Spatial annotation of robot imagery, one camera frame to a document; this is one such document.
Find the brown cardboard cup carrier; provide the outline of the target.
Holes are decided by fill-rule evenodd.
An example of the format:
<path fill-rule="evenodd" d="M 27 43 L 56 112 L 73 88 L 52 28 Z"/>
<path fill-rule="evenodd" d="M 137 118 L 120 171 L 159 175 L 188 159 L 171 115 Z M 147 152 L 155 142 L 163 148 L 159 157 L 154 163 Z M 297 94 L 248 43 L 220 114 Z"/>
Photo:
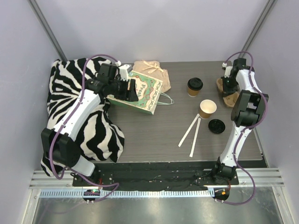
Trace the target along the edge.
<path fill-rule="evenodd" d="M 221 78 L 218 78 L 216 80 L 216 84 L 217 84 L 217 88 L 218 88 L 218 92 L 220 94 L 223 93 L 223 81 Z M 230 108 L 233 108 L 235 103 L 237 102 L 237 99 L 239 97 L 239 93 L 238 92 L 235 92 L 229 96 L 226 96 L 226 97 L 222 97 L 223 98 L 223 101 L 224 101 L 224 104 L 227 106 L 227 107 L 230 107 Z"/>

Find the green illustrated paper bag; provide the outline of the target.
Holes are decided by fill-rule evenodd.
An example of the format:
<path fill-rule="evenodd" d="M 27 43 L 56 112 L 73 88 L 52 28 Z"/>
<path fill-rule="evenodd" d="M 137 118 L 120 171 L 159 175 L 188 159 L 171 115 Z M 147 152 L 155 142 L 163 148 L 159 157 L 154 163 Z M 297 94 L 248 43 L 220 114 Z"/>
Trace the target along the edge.
<path fill-rule="evenodd" d="M 162 93 L 163 81 L 144 75 L 142 73 L 131 71 L 128 74 L 130 79 L 135 80 L 135 88 L 138 96 L 138 101 L 128 102 L 124 100 L 116 99 L 114 96 L 109 95 L 107 99 L 115 105 L 134 108 L 140 112 L 147 114 L 154 114 L 157 105 L 172 105 L 174 100 L 169 95 Z M 170 102 L 159 102 L 160 95 L 167 97 Z"/>

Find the black plastic cup lid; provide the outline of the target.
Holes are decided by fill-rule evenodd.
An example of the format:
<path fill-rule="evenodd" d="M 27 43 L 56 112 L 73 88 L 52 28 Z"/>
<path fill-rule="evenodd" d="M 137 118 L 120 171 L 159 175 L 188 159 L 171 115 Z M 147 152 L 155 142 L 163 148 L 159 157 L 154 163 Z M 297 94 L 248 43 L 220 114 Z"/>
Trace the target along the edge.
<path fill-rule="evenodd" d="M 200 78 L 194 77 L 188 80 L 187 86 L 193 91 L 200 91 L 203 88 L 203 82 Z"/>

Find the brown paper coffee cup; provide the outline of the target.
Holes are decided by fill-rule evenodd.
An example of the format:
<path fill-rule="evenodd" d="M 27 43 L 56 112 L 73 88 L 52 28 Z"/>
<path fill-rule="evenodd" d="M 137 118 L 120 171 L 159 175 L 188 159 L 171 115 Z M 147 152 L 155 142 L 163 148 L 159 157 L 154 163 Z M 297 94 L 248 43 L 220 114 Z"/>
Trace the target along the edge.
<path fill-rule="evenodd" d="M 200 90 L 193 90 L 193 89 L 187 88 L 187 93 L 190 97 L 196 97 L 200 93 Z"/>

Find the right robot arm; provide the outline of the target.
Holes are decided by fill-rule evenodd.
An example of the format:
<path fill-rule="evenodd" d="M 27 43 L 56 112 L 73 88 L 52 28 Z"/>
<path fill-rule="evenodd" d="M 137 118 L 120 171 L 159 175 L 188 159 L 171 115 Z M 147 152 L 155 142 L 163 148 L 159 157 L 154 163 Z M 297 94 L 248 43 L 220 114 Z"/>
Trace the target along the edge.
<path fill-rule="evenodd" d="M 257 87 L 253 67 L 246 64 L 245 58 L 235 59 L 232 66 L 222 66 L 225 70 L 221 77 L 222 95 L 228 97 L 238 93 L 239 96 L 231 112 L 230 137 L 211 172 L 211 179 L 216 184 L 225 184 L 235 178 L 243 144 L 251 130 L 263 120 L 269 99 Z"/>

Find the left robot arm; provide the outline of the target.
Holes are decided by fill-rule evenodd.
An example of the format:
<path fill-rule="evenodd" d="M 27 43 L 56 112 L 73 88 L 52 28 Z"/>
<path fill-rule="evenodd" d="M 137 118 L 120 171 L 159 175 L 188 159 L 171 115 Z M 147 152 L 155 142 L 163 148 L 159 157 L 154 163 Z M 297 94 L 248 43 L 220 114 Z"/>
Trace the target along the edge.
<path fill-rule="evenodd" d="M 90 142 L 85 127 L 91 118 L 95 117 L 95 133 L 92 139 L 96 140 L 97 150 L 102 157 L 107 159 L 113 151 L 123 150 L 124 135 L 108 118 L 110 102 L 106 97 L 113 95 L 128 102 L 138 101 L 135 80 L 128 77 L 131 71 L 132 66 L 129 64 L 117 67 L 103 63 L 97 76 L 84 82 L 79 96 L 63 118 L 42 131 L 42 167 L 47 174 L 61 179 L 58 173 L 63 174 L 69 169 L 82 176 L 89 186 L 95 186 L 99 182 L 100 175 L 92 163 L 92 158 L 85 157 L 77 141 L 83 136 Z"/>

